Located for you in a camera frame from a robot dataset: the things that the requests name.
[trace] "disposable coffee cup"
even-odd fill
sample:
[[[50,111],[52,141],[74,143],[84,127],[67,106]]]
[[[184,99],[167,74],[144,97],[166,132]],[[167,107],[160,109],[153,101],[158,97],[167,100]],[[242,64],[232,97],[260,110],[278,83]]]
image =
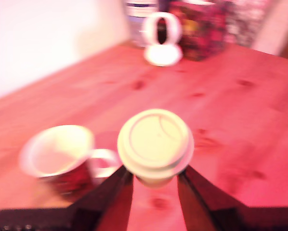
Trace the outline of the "disposable coffee cup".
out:
[[[152,188],[161,187],[181,173],[193,151],[190,128],[179,116],[163,109],[135,115],[118,135],[118,154],[123,165]]]
[[[62,195],[93,188],[88,160],[94,135],[77,125],[49,128],[31,138],[20,153],[20,168],[51,184]]]

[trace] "wall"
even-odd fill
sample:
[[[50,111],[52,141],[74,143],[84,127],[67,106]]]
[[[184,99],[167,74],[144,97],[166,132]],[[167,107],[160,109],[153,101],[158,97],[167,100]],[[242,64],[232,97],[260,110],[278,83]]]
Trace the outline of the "wall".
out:
[[[120,0],[0,0],[0,97],[128,38]]]

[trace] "white cup lid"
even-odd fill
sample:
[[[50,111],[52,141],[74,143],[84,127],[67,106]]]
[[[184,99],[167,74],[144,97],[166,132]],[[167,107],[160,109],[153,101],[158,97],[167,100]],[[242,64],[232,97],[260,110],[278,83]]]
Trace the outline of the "white cup lid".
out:
[[[163,109],[143,111],[128,120],[118,136],[118,153],[133,174],[169,178],[189,164],[194,140],[176,114]]]

